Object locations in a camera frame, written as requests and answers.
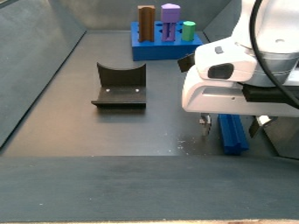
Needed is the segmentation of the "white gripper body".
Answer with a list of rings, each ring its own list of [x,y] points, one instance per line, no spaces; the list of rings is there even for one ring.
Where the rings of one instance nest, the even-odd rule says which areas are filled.
[[[285,103],[245,100],[238,83],[252,77],[256,60],[232,38],[198,46],[193,59],[181,89],[186,112],[299,117],[299,109]]]

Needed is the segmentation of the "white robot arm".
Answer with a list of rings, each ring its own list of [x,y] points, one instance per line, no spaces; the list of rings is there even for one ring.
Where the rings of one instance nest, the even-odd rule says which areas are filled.
[[[177,60],[181,108],[200,114],[299,116],[299,0],[241,0],[230,36]]]

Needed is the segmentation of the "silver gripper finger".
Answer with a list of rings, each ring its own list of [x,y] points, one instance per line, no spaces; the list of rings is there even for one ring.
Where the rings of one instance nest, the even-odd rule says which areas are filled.
[[[202,127],[202,135],[206,136],[210,132],[210,115],[206,113],[200,114],[200,125]]]
[[[256,115],[248,128],[249,137],[253,138],[257,132],[276,120],[276,116]]]

